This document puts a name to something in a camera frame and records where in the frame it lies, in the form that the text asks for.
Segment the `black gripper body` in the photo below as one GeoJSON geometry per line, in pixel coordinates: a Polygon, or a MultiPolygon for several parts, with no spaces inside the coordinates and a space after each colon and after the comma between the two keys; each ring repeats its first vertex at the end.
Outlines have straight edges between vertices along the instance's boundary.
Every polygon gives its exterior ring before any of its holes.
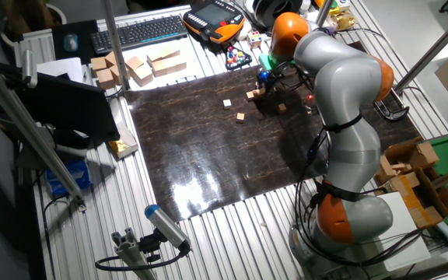
{"type": "Polygon", "coordinates": [[[275,87],[277,78],[270,71],[261,69],[257,74],[257,83],[262,85],[264,90],[267,90],[270,87],[275,87]]]}

